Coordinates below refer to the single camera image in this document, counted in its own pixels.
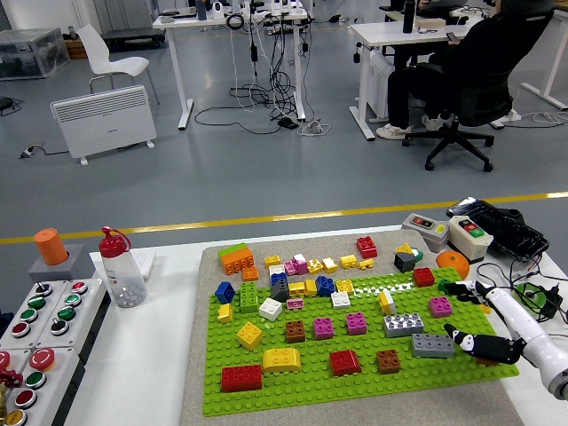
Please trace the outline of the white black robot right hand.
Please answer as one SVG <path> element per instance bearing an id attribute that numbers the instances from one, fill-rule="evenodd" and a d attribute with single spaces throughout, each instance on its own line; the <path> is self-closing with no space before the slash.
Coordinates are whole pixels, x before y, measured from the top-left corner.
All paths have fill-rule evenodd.
<path id="1" fill-rule="evenodd" d="M 494 308 L 511 335 L 507 339 L 497 335 L 471 334 L 446 323 L 444 329 L 447 334 L 464 352 L 475 358 L 510 365 L 525 358 L 540 370 L 541 381 L 549 393 L 557 399 L 567 398 L 567 352 L 556 346 L 508 291 L 474 280 L 447 283 L 445 290 L 460 301 Z"/>

